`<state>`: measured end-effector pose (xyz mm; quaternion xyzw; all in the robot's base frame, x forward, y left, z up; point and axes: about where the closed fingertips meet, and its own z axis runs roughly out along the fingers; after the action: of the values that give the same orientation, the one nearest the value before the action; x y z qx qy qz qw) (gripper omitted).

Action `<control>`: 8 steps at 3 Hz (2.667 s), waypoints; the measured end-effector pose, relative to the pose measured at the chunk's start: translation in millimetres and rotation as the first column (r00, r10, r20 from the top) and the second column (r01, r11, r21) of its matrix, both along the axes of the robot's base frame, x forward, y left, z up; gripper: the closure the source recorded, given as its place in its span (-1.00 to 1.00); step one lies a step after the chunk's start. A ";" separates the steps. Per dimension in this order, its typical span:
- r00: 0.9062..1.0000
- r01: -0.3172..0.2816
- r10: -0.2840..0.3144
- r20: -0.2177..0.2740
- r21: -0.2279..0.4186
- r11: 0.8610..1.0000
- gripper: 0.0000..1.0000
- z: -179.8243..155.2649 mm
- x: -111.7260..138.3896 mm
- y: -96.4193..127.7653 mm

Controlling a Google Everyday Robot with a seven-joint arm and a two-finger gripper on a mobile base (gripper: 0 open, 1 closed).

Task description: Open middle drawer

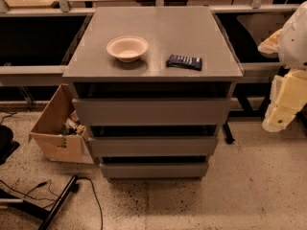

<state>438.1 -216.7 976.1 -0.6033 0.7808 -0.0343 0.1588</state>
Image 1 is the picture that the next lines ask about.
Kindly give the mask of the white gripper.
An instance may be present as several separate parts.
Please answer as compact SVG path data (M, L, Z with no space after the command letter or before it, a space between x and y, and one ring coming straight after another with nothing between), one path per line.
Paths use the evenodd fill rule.
M307 104L307 71L291 69L284 77L275 76L270 100L262 128L268 132L279 132Z

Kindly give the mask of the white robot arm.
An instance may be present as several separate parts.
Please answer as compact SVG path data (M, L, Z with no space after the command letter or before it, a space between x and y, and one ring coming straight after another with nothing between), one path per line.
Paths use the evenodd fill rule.
M279 132L307 104L307 2L297 8L282 29L261 42L258 51L278 53L279 61L289 70L284 77L274 76L271 103L262 123L264 130Z

